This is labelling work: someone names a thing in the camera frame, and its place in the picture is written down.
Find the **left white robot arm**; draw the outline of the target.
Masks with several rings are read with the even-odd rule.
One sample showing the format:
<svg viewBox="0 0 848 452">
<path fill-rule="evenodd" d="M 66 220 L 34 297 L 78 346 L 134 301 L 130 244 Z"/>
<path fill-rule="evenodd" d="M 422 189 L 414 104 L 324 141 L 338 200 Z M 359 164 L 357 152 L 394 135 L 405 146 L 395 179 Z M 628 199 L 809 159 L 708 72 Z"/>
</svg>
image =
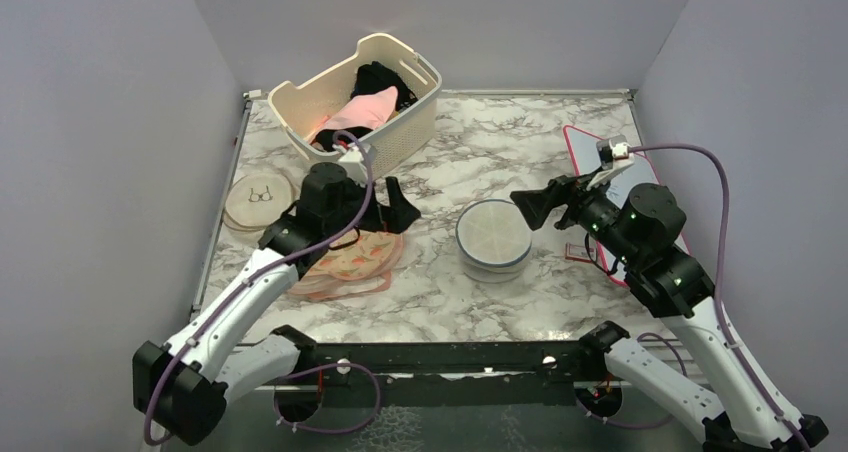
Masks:
<svg viewBox="0 0 848 452">
<path fill-rule="evenodd" d="M 290 382 L 313 373 L 314 356 L 287 338 L 271 338 L 235 354 L 263 312 L 297 284 L 331 245 L 351 230 L 404 233 L 421 216 L 396 178 L 385 180 L 388 204 L 334 163 L 312 166 L 301 193 L 267 226 L 241 272 L 215 299 L 163 344 L 143 343 L 132 358 L 133 405 L 144 415 L 146 444 L 177 437 L 203 441 L 227 406 L 279 376 Z"/>
</svg>

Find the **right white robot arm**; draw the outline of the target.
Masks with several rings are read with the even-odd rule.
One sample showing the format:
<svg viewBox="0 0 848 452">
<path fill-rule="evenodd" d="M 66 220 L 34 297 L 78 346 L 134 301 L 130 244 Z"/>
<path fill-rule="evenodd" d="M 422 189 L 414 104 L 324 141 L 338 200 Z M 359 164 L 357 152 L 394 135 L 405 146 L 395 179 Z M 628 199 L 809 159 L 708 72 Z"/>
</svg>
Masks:
<svg viewBox="0 0 848 452">
<path fill-rule="evenodd" d="M 686 221 L 662 185 L 634 186 L 623 206 L 590 177 L 560 176 L 540 190 L 510 198 L 527 225 L 539 229 L 564 207 L 556 228 L 582 227 L 622 261 L 630 293 L 681 342 L 706 378 L 702 386 L 652 356 L 606 321 L 580 339 L 579 370 L 624 379 L 687 427 L 705 451 L 809 451 L 828 435 L 824 421 L 794 407 L 763 373 L 743 342 L 732 342 L 719 315 L 715 285 L 675 243 Z"/>
</svg>

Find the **white mesh cylindrical laundry bag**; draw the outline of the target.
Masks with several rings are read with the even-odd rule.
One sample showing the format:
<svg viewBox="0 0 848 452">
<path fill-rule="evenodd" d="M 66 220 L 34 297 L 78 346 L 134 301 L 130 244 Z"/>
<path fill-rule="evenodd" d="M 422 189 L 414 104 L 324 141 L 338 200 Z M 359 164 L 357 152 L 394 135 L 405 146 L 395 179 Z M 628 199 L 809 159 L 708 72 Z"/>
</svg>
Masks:
<svg viewBox="0 0 848 452">
<path fill-rule="evenodd" d="M 455 225 L 462 271 L 483 283 L 517 278 L 528 263 L 532 237 L 518 207 L 503 199 L 470 204 Z"/>
</svg>

